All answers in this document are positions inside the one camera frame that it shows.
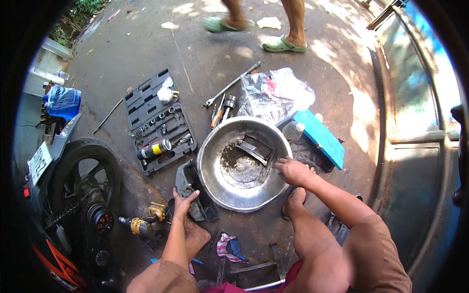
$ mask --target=cordless drill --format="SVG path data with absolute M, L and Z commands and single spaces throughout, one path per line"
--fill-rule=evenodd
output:
M 152 237 L 156 231 L 152 224 L 162 222 L 168 214 L 168 207 L 164 204 L 151 202 L 148 205 L 148 216 L 143 218 L 125 218 L 119 217 L 119 222 L 129 227 L 133 234 L 144 237 Z

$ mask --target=wrench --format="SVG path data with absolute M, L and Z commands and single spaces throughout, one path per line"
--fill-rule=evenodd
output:
M 235 84 L 237 81 L 239 81 L 241 79 L 241 77 L 249 72 L 251 72 L 252 70 L 254 70 L 254 68 L 258 67 L 259 65 L 261 65 L 261 61 L 259 61 L 258 63 L 254 64 L 253 66 L 249 67 L 246 71 L 244 71 L 240 76 L 238 76 L 237 78 L 235 78 L 232 82 L 230 82 L 224 89 L 222 89 L 218 94 L 216 94 L 213 98 L 211 99 L 208 99 L 205 103 L 204 103 L 204 107 L 205 108 L 209 108 L 210 105 L 213 104 L 213 102 L 219 97 L 221 96 L 222 93 L 224 93 L 225 91 L 227 91 L 233 84 Z

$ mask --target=green sandal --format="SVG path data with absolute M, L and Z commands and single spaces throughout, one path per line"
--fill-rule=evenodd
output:
M 306 48 L 308 45 L 301 47 L 301 46 L 296 46 L 290 42 L 288 42 L 287 39 L 285 39 L 285 35 L 282 35 L 280 38 L 278 38 L 275 41 L 269 42 L 269 43 L 262 43 L 262 48 L 267 51 L 267 52 L 286 52 L 286 51 L 292 51 L 295 53 L 304 53 L 306 52 Z
M 246 25 L 243 28 L 234 28 L 232 26 L 227 25 L 227 23 L 221 17 L 205 17 L 204 22 L 204 29 L 212 32 L 222 32 L 222 31 L 243 31 L 248 30 L 254 27 L 254 22 L 248 19 L 245 19 Z

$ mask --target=water bottle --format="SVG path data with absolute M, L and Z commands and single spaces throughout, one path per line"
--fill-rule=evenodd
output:
M 58 70 L 57 76 L 63 78 L 64 80 L 68 80 L 70 74 L 68 74 L 67 72 L 63 72 L 62 70 Z
M 282 129 L 283 136 L 288 140 L 295 140 L 301 137 L 304 131 L 304 124 L 291 121 Z

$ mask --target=hand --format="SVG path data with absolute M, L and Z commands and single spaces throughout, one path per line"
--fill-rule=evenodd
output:
M 304 188 L 307 182 L 316 176 L 316 172 L 312 172 L 308 165 L 293 160 L 289 156 L 281 158 L 273 164 L 273 167 L 281 172 L 286 183 L 294 187 Z
M 176 187 L 173 187 L 173 197 L 174 197 L 174 218 L 182 218 L 184 219 L 187 217 L 187 212 L 190 208 L 190 203 L 196 199 L 200 194 L 200 191 L 196 190 L 189 195 L 189 197 L 182 197 L 180 196 L 177 191 Z

